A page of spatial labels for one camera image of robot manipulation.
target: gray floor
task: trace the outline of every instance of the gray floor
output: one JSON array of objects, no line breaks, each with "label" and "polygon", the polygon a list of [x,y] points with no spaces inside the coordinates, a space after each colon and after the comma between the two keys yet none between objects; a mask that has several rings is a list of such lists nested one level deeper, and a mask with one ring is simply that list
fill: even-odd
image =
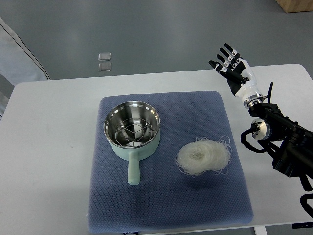
[{"label": "gray floor", "polygon": [[[275,0],[2,0],[0,16],[52,79],[210,69],[224,42],[251,66],[298,63],[313,77],[313,12],[286,14]],[[98,72],[100,52],[112,53],[111,71]],[[0,86],[10,96],[1,76]],[[313,233],[291,225],[267,231]]]}]

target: black robotic arm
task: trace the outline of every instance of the black robotic arm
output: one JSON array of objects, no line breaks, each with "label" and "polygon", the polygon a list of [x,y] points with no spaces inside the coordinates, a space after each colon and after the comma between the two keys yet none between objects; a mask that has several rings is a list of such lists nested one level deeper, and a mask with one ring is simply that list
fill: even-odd
[{"label": "black robotic arm", "polygon": [[[305,191],[312,191],[307,178],[313,179],[313,132],[298,125],[298,122],[284,116],[277,104],[270,103],[272,83],[267,96],[263,96],[257,89],[256,78],[248,62],[239,55],[230,45],[224,45],[221,53],[227,58],[217,55],[222,62],[209,61],[209,64],[227,79],[232,93],[242,99],[246,108],[255,119],[250,129],[241,134],[241,143],[251,151],[267,152],[272,158],[275,170],[288,177],[299,177]],[[246,136],[252,134],[262,149],[253,147],[246,141]],[[280,147],[273,144],[282,141]],[[313,199],[313,194],[305,194],[300,202],[305,211],[313,218],[313,209],[307,203]]]}]

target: blue quilted placemat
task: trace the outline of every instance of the blue quilted placemat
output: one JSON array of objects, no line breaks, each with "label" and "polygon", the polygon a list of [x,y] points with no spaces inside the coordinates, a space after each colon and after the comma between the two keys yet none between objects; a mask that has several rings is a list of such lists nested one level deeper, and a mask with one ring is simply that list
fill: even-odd
[{"label": "blue quilted placemat", "polygon": [[[116,105],[144,101],[160,116],[160,144],[140,161],[141,182],[127,183],[128,161],[116,156],[103,132],[104,119]],[[226,175],[183,174],[175,156],[196,137],[230,137],[231,163]],[[248,223],[253,218],[248,191],[222,98],[218,92],[177,92],[106,97],[99,106],[90,185],[91,233]]]}]

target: pot handle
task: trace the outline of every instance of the pot handle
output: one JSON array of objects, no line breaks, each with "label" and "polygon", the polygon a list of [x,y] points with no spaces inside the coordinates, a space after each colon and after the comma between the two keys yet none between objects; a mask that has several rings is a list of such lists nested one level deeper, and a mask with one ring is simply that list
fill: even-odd
[{"label": "pot handle", "polygon": [[138,153],[129,153],[127,181],[130,185],[138,185],[140,182]]}]

